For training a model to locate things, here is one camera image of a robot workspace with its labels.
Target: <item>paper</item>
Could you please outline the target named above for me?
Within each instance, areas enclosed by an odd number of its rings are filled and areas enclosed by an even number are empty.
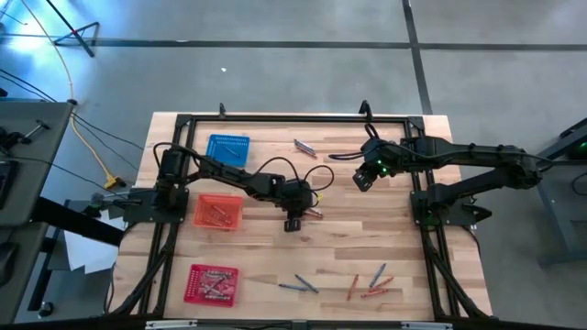
[[[100,215],[97,220],[124,230],[125,222],[122,221],[122,217],[110,219],[107,210],[101,211]],[[65,245],[70,270],[77,270],[85,266],[86,274],[111,268],[118,256],[118,247],[67,231],[65,232]]]

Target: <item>concrete floor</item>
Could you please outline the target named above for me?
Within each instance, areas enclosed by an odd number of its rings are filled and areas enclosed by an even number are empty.
[[[44,1],[29,0],[50,34],[67,28]],[[400,0],[89,0],[54,1],[76,26],[98,20],[101,38],[191,40],[408,40]],[[582,0],[412,0],[421,42],[585,43]],[[13,33],[39,29],[19,1],[8,8],[29,23],[1,21]],[[408,49],[61,48],[72,72],[79,114],[139,144],[155,111],[355,113],[368,99],[378,114],[421,114]],[[538,152],[585,117],[587,54],[555,51],[423,50],[434,114],[448,115],[455,142],[516,144]],[[0,46],[0,67],[54,98],[69,98],[53,49],[41,39]],[[1,82],[14,96],[26,92]],[[140,154],[108,143],[138,164]],[[94,143],[117,175],[136,173]],[[104,174],[72,134],[56,163],[97,182]],[[478,173],[462,169],[463,177]],[[52,170],[43,194],[56,202],[89,197],[95,188]],[[494,314],[535,324],[587,326],[587,263],[541,269],[537,257],[556,246],[537,191],[480,195],[494,216],[479,225],[482,263]],[[51,280],[49,319],[99,314],[107,274],[63,273]],[[23,312],[18,321],[32,321]]]

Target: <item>plastic container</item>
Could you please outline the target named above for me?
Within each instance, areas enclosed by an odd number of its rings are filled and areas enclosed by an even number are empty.
[[[213,134],[208,139],[205,155],[235,167],[245,167],[249,156],[250,137]]]
[[[239,196],[200,193],[192,224],[236,230],[242,217],[242,200]]]
[[[237,284],[238,269],[193,264],[190,268],[183,301],[185,303],[232,307],[235,304]]]

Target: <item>orange basket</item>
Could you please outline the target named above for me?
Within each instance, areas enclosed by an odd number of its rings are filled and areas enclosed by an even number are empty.
[[[242,197],[200,193],[194,226],[236,230],[242,217]]]

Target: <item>wooden tabletop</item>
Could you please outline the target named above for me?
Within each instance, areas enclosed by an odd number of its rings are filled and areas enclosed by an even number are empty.
[[[153,115],[137,187],[152,187],[157,177],[152,146],[171,141],[176,113]],[[451,140],[449,121],[443,115],[424,116],[426,133]],[[380,136],[399,141],[404,130],[397,124],[375,125]],[[368,138],[363,124],[340,123],[237,123],[201,122],[195,130],[194,149],[205,154],[211,134],[250,137],[246,170],[255,171],[271,157],[283,156],[293,162],[300,176],[315,165],[330,166],[336,179],[323,191],[318,206],[324,219],[307,216],[302,230],[283,232],[286,215],[272,203],[244,200],[240,227],[235,232],[194,227],[198,193],[246,194],[228,185],[196,181],[188,186],[190,203],[181,225],[173,259],[165,317],[232,319],[307,320],[432,320],[432,307],[426,279],[422,241],[413,224],[408,194],[409,175],[377,180],[368,192],[360,192],[351,177],[362,160],[335,161],[329,153],[355,152]],[[294,138],[312,146],[318,159],[294,147]],[[285,162],[274,161],[263,171],[292,178]],[[308,179],[312,187],[329,181],[329,173],[317,170]],[[460,179],[458,167],[435,171],[437,182]],[[132,291],[145,271],[154,225],[135,226],[120,247],[115,269],[115,309]],[[453,273],[477,305],[491,313],[482,264],[469,233],[459,227],[446,228]],[[360,298],[377,269],[386,263],[381,279],[394,276],[384,295]],[[240,270],[237,301],[232,308],[210,307],[183,302],[188,272],[192,264],[234,267]],[[319,294],[283,289],[278,283],[300,284],[299,274],[314,284]],[[347,292],[359,274],[358,290],[350,302]],[[155,280],[150,307],[159,290]],[[444,281],[438,282],[442,303],[448,310]]]

